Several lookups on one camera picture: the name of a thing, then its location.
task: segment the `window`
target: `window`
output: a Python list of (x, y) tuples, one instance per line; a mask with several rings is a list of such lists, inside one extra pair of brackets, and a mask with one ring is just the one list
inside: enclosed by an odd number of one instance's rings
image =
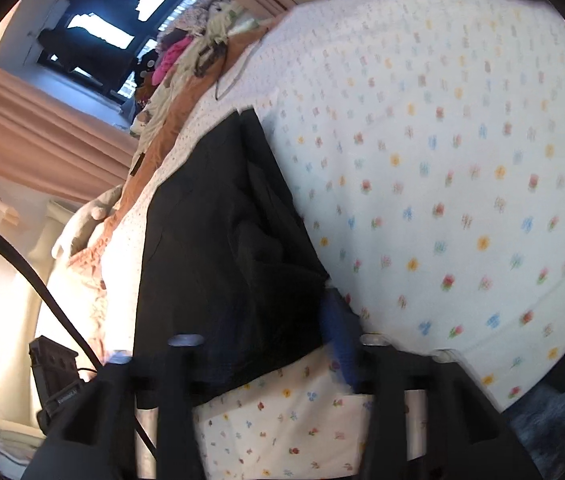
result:
[[(179, 14), (181, 14), (184, 10), (191, 7), (196, 1), (197, 0), (183, 0), (182, 3), (180, 3), (180, 5), (178, 5), (174, 9), (174, 12), (169, 14), (167, 19), (162, 23), (162, 25), (160, 25), (160, 27), (158, 27), (158, 30), (160, 32), (162, 32), (163, 30), (166, 30), (166, 28), (169, 26), (169, 24), (173, 20), (175, 20), (176, 17), (178, 17)], [(140, 59), (147, 52), (149, 52), (149, 50), (152, 50), (153, 48), (155, 48), (156, 45), (158, 45), (158, 44), (156, 43), (155, 40), (147, 41), (147, 44), (139, 52), (138, 59)], [(118, 94), (121, 95), (122, 97), (126, 98), (126, 99), (129, 99), (129, 98), (131, 98), (131, 96), (133, 96), (134, 91), (136, 91), (136, 82), (133, 79), (133, 72), (132, 72), (130, 74), (130, 76), (127, 78), (127, 81), (125, 81), (124, 84), (122, 85), (122, 87), (120, 88), (120, 90), (118, 90)]]
[(133, 36), (130, 36), (124, 30), (120, 30), (120, 28), (114, 27), (111, 23), (105, 22), (100, 16), (93, 13), (74, 16), (67, 25), (67, 28), (73, 27), (82, 27), (91, 35), (122, 49), (127, 48), (133, 40)]
[(141, 22), (146, 22), (164, 1), (165, 0), (140, 0), (140, 3), (136, 7), (138, 19)]
[(121, 102), (135, 90), (130, 71), (137, 59), (195, 1), (69, 0), (57, 26), (38, 36), (44, 49), (38, 62)]

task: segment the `black jacket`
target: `black jacket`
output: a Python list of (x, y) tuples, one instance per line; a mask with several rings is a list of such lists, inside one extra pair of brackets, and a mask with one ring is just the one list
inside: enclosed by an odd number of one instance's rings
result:
[(327, 279), (258, 117), (234, 112), (149, 205), (134, 355), (204, 336), (194, 404), (206, 402), (322, 344)]

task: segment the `dark cloth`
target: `dark cloth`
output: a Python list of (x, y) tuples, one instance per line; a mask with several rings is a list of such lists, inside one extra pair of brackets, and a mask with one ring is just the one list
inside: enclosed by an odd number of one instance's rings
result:
[(139, 25), (138, 21), (138, 0), (67, 0), (69, 1), (68, 14), (90, 14), (94, 13), (105, 22), (111, 23), (114, 27), (127, 31), (131, 35)]
[(202, 335), (194, 404), (207, 402), (322, 345), (327, 279), (258, 117), (235, 112), (149, 205), (134, 356)]
[(133, 69), (133, 80), (136, 83), (136, 87), (144, 85), (147, 75), (155, 72), (157, 66), (158, 53), (152, 48), (138, 59), (138, 63)]
[(131, 73), (136, 62), (133, 59), (132, 65), (127, 51), (92, 36), (82, 27), (45, 28), (38, 35), (38, 42), (47, 52), (58, 56), (67, 71), (79, 67), (105, 88), (120, 88), (121, 74)]
[(167, 48), (172, 46), (174, 43), (177, 43), (180, 40), (184, 40), (184, 37), (186, 35), (187, 35), (186, 30), (181, 30), (180, 28), (175, 28), (174, 30), (169, 32), (169, 34), (165, 34), (163, 36), (162, 40), (160, 41), (160, 43), (162, 43), (164, 49), (166, 50)]

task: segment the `black device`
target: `black device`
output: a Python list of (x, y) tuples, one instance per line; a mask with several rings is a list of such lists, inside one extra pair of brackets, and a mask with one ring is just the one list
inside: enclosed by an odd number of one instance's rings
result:
[(29, 358), (32, 361), (32, 372), (42, 406), (36, 413), (36, 420), (44, 434), (48, 432), (51, 419), (85, 384), (78, 375), (76, 357), (78, 352), (45, 336), (29, 343)]
[[(347, 382), (358, 393), (375, 396), (361, 480), (541, 479), (453, 353), (411, 354), (383, 336), (363, 333), (358, 317), (332, 288), (325, 291), (321, 310), (325, 338)], [(204, 480), (192, 417), (192, 392), (208, 387), (193, 379), (201, 377), (203, 348), (201, 336), (178, 335), (155, 358), (117, 358), (104, 365), (52, 418), (47, 440), (23, 480), (136, 479), (134, 394), (148, 385), (158, 390), (160, 408), (156, 479)], [(427, 393), (426, 454), (408, 461), (405, 391), (413, 389)]]

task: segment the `bedding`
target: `bedding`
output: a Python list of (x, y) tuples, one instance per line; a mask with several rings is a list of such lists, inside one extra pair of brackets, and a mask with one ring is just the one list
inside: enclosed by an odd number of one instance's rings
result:
[[(323, 265), (370, 332), (408, 351), (454, 349), (500, 409), (565, 352), (565, 21), (555, 10), (521, 0), (314, 2), (247, 48), (218, 95), (201, 97), (113, 231), (102, 259), (115, 305), (108, 348), (133, 349), (156, 189), (229, 111), (254, 107)], [(361, 412), (347, 418), (338, 407), (367, 401), (343, 396), (337, 381), (313, 387), (330, 363), (328, 349), (316, 352), (325, 358), (308, 377), (294, 373), (293, 387), (260, 391), (256, 381), (228, 394), (234, 405), (197, 408), (211, 478), (356, 470), (339, 458), (361, 433), (321, 429), (354, 428)], [(332, 410), (299, 418), (317, 399)], [(253, 427), (256, 410), (266, 428)], [(220, 413), (230, 431), (216, 433)], [(298, 424), (278, 431), (275, 420)], [(313, 458), (342, 444), (341, 433), (346, 451)], [(287, 450), (291, 442), (303, 446)]]
[(176, 29), (186, 30), (192, 36), (204, 36), (207, 24), (211, 17), (211, 7), (214, 4), (220, 3), (222, 0), (196, 0), (196, 2), (182, 12), (176, 19), (174, 19), (169, 25), (158, 34), (158, 41), (161, 42), (163, 38), (166, 38)]
[(270, 30), (270, 27), (273, 26), (275, 26), (275, 22), (267, 27), (259, 27), (233, 36), (227, 42), (225, 57), (216, 59), (204, 76), (182, 75), (182, 78), (187, 77), (187, 79), (182, 85), (181, 91), (171, 102), (169, 106), (170, 113), (165, 118), (159, 135), (147, 148), (138, 172), (131, 176), (127, 184), (125, 184), (119, 209), (104, 221), (102, 235), (95, 241), (93, 246), (79, 252), (69, 260), (69, 266), (73, 271), (88, 278), (99, 279), (101, 275), (100, 260), (102, 252), (109, 243), (113, 230), (117, 227), (120, 219), (127, 214), (128, 210), (136, 202), (137, 197), (143, 191), (156, 168), (160, 166), (165, 155), (174, 146), (182, 125), (187, 120), (198, 99), (213, 85), (221, 73), (233, 66), (233, 63), (236, 62), (249, 44), (262, 38)]
[[(105, 359), (106, 290), (102, 288), (99, 274), (80, 275), (73, 272), (68, 263), (74, 254), (83, 248), (91, 247), (98, 240), (104, 227), (102, 220), (117, 208), (121, 194), (122, 184), (102, 193), (98, 198), (79, 208), (66, 222), (51, 249), (51, 256), (56, 263), (48, 279), (48, 289), (101, 362), (104, 362)], [(78, 366), (92, 367), (85, 353), (67, 335), (48, 308), (41, 309), (38, 316), (36, 337), (40, 335), (45, 335), (65, 346), (76, 349), (79, 352)]]

